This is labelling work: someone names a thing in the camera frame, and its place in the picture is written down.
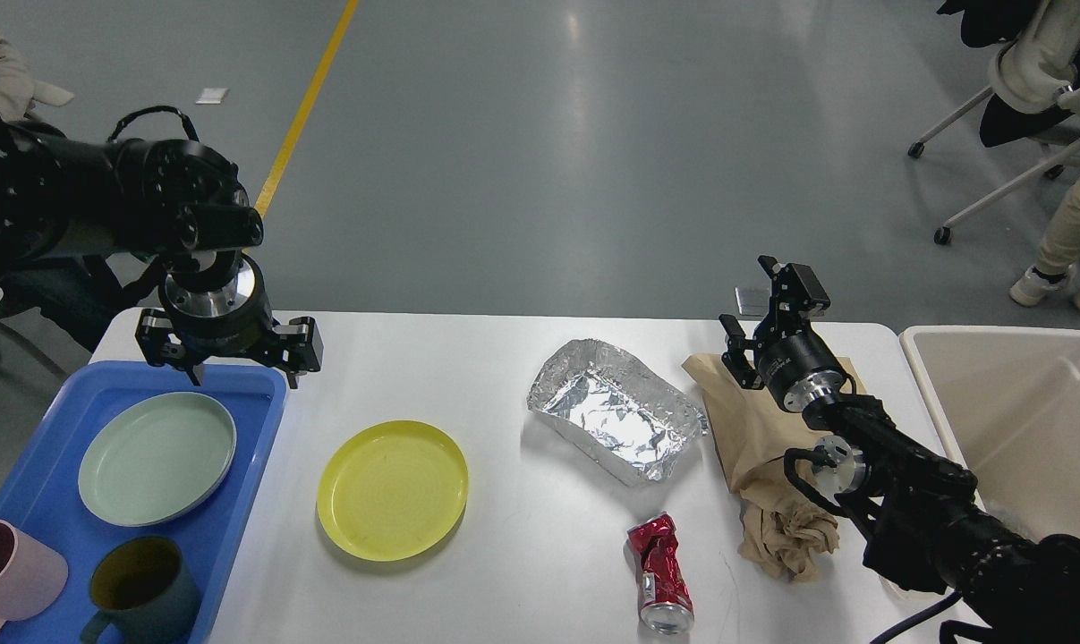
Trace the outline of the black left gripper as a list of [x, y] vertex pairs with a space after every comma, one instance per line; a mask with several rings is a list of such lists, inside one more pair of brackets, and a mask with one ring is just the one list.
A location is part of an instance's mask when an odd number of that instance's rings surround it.
[[151, 367], [183, 372], [201, 387], [210, 355], [242, 358], [300, 379], [323, 368], [324, 344], [312, 317], [279, 325], [265, 277], [245, 254], [217, 254], [204, 272], [170, 272], [158, 289], [160, 309], [141, 309], [135, 341]]

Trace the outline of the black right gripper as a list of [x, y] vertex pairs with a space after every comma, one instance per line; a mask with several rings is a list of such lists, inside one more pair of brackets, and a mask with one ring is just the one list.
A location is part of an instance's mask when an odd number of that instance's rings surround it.
[[[820, 399], [834, 398], [849, 383], [849, 372], [812, 328], [811, 318], [831, 307], [831, 297], [808, 265], [759, 256], [771, 281], [768, 313], [753, 339], [731, 314], [720, 314], [725, 333], [723, 366], [743, 390], [768, 391], [785, 412], [802, 412]], [[747, 353], [753, 352], [752, 363]]]

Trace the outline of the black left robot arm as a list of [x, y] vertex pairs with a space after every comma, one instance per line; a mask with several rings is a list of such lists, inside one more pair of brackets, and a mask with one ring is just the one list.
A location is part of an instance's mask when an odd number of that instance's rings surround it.
[[276, 321], [248, 249], [264, 241], [237, 164], [181, 118], [176, 140], [71, 140], [0, 117], [0, 278], [64, 258], [134, 254], [156, 270], [156, 309], [135, 331], [144, 361], [200, 385], [211, 358], [254, 361], [299, 376], [321, 370], [318, 322]]

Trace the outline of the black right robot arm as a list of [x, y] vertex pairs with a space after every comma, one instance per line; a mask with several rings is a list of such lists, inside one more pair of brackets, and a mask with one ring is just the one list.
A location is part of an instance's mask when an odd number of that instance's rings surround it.
[[813, 270], [766, 254], [758, 264], [768, 310], [752, 334], [719, 317], [724, 367], [821, 432], [813, 447], [782, 453], [782, 472], [806, 500], [858, 526], [863, 565], [904, 590], [941, 594], [878, 641], [964, 603], [980, 623], [946, 620], [941, 643], [1080, 643], [1080, 538], [1035, 542], [982, 510], [977, 478], [900, 432], [815, 333], [811, 318], [831, 300]]

